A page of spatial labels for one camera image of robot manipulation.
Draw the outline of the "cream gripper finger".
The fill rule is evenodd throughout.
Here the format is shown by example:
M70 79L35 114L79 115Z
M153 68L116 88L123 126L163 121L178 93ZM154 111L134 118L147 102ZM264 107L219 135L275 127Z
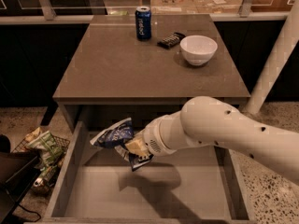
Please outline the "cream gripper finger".
M141 157L146 158L150 155L148 148L146 147L141 136L135 137L125 144L129 152Z

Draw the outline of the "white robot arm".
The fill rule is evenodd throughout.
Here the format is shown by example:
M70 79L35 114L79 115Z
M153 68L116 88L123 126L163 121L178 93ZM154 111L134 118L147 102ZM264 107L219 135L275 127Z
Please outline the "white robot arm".
M125 146L142 158L218 146L246 155L293 183L299 182L299 133L250 119L212 97L192 98L178 112L154 119Z

